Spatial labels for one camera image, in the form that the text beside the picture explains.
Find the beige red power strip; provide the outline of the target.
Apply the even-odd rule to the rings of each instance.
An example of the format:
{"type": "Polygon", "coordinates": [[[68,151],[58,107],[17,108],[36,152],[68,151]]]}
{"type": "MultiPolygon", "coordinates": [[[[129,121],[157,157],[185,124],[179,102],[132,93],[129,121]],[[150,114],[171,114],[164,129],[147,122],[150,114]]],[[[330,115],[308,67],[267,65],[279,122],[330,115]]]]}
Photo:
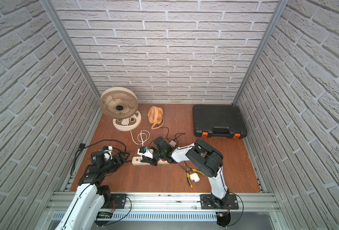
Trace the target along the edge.
{"type": "Polygon", "coordinates": [[[133,159],[132,159],[132,164],[133,164],[133,165],[136,165],[136,166],[140,166],[140,165],[150,165],[149,163],[141,163],[141,162],[140,162],[140,159],[141,159],[140,156],[133,157],[133,159]]]}

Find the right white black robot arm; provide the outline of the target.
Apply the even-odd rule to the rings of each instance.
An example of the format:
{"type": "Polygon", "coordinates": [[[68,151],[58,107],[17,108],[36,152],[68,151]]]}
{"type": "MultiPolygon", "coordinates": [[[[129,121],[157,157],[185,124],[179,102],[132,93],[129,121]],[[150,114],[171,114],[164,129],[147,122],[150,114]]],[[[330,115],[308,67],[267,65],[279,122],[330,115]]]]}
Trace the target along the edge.
{"type": "Polygon", "coordinates": [[[227,200],[229,189],[223,176],[224,156],[204,140],[185,147],[173,147],[163,137],[154,140],[154,147],[141,146],[137,154],[140,162],[157,166],[160,160],[169,164],[185,162],[181,166],[187,173],[188,184],[191,184],[190,172],[201,173],[208,177],[211,195],[214,201],[223,204],[227,200]]]}

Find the white pipe elbow fitting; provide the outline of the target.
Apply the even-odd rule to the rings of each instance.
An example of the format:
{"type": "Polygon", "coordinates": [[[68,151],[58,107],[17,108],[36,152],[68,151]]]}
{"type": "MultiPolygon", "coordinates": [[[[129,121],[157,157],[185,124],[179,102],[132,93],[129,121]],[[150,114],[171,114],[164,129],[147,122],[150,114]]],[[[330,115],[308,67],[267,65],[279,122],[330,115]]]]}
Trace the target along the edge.
{"type": "Polygon", "coordinates": [[[189,177],[190,177],[190,180],[194,181],[195,183],[200,181],[200,177],[199,177],[198,173],[192,173],[192,174],[189,175],[189,177]]]}

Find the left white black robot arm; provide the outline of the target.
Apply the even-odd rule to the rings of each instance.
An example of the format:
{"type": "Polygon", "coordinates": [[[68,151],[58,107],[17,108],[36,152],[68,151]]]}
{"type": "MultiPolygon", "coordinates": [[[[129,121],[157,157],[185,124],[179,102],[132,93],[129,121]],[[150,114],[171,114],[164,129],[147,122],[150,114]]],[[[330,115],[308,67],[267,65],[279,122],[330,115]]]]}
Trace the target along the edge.
{"type": "Polygon", "coordinates": [[[110,154],[108,149],[90,155],[90,164],[80,178],[75,196],[57,230],[89,230],[101,216],[101,209],[112,210],[102,216],[106,218],[112,217],[116,209],[125,208],[127,195],[113,195],[109,186],[102,185],[102,182],[124,165],[129,156],[130,153],[120,151],[110,154]]]}

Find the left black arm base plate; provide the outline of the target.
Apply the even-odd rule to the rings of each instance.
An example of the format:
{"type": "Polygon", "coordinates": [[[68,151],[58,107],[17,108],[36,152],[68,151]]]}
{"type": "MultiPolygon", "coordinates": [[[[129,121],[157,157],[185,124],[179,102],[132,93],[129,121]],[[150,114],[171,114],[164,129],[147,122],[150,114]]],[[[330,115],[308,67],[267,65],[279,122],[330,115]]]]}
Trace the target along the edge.
{"type": "Polygon", "coordinates": [[[100,208],[100,209],[124,209],[126,204],[127,194],[124,193],[113,193],[110,195],[109,200],[105,201],[103,195],[94,195],[92,201],[88,205],[89,209],[100,208]]]}

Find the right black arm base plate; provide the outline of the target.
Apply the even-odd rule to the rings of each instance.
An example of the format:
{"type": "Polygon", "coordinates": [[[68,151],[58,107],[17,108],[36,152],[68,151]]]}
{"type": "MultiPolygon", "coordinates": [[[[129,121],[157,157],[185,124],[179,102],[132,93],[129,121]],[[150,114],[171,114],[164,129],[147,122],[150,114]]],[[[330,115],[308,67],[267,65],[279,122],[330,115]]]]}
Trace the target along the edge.
{"type": "Polygon", "coordinates": [[[226,194],[222,199],[215,197],[213,194],[200,194],[200,203],[202,209],[239,209],[235,194],[226,194]]]}

